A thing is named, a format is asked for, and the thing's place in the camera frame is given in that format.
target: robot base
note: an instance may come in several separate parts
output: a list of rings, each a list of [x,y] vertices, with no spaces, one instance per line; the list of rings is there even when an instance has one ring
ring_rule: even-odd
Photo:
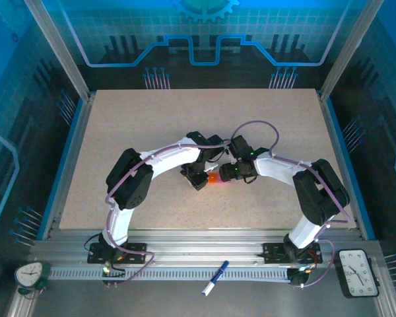
[[[127,243],[121,245],[122,248],[133,251],[146,251],[145,243]],[[144,264],[145,256],[140,254],[126,254],[117,248],[105,246],[101,243],[92,243],[88,253],[89,264],[105,264],[107,261],[113,264]]]
[[[291,258],[284,251],[283,243],[264,243],[263,253],[259,256],[264,258],[264,264],[313,264],[314,258],[311,256],[310,251],[317,256],[318,264],[323,263],[323,256],[321,255],[321,249],[318,243],[312,243],[309,248],[305,249],[302,254],[296,258]]]

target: blue marker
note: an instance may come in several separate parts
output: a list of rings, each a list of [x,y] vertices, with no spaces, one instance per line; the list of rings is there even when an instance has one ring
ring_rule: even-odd
[[[224,270],[227,268],[228,265],[229,265],[229,261],[224,261],[224,263],[220,267],[220,269],[217,270],[216,274],[210,280],[210,283],[203,290],[203,294],[205,296],[208,296],[208,294],[211,292],[211,290],[213,289],[214,285],[216,285],[218,279],[220,279],[220,277],[223,275]]]

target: clock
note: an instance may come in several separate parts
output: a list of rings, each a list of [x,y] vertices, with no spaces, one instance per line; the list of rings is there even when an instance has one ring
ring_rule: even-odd
[[[378,296],[378,282],[365,251],[340,250],[335,267],[343,295],[348,299]]]
[[[25,290],[40,290],[46,287],[50,265],[44,262],[31,262],[15,271],[16,282]]]

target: wooden board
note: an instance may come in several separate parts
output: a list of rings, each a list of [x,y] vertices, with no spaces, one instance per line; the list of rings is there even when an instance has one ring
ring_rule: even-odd
[[[104,226],[106,177],[124,150],[158,149],[190,131],[229,138],[241,123],[255,119],[279,130],[274,153],[311,162],[323,158],[339,174],[314,89],[99,90],[60,228]],[[249,125],[240,134],[254,149],[270,147],[275,140],[271,128],[262,124]],[[274,179],[209,184],[197,192],[179,171],[154,179],[133,214],[131,229],[291,229],[302,216],[295,189]]]

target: orange object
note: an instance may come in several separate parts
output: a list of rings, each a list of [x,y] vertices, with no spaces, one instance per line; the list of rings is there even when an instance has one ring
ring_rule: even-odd
[[[209,184],[215,184],[215,183],[217,183],[217,174],[210,173],[209,174]]]

